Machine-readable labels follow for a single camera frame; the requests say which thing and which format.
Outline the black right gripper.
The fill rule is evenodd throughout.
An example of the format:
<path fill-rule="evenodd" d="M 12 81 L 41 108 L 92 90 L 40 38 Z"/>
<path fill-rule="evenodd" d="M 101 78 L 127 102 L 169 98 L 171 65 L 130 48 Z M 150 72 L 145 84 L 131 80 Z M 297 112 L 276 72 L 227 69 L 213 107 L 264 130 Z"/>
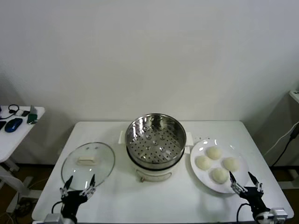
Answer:
<path fill-rule="evenodd" d="M 263 184 L 257 180 L 257 178 L 248 172 L 249 177 L 255 187 L 242 187 L 235 179 L 233 173 L 230 171 L 231 188 L 236 194 L 241 193 L 241 198 L 248 201 L 253 214 L 260 214 L 262 212 L 269 211 L 262 200 L 263 196 Z"/>

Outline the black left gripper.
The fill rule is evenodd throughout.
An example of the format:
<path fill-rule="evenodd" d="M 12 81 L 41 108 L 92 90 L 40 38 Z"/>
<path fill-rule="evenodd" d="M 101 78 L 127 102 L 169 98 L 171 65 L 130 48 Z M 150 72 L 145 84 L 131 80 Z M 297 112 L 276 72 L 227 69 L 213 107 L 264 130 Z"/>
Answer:
<path fill-rule="evenodd" d="M 62 208 L 63 216 L 76 216 L 79 206 L 87 202 L 87 196 L 92 196 L 96 190 L 95 187 L 95 175 L 92 176 L 90 180 L 89 187 L 85 188 L 83 191 L 69 191 L 68 189 L 71 185 L 73 176 L 65 182 L 64 187 L 60 188 L 61 195 L 67 195 L 61 198 L 64 206 Z"/>

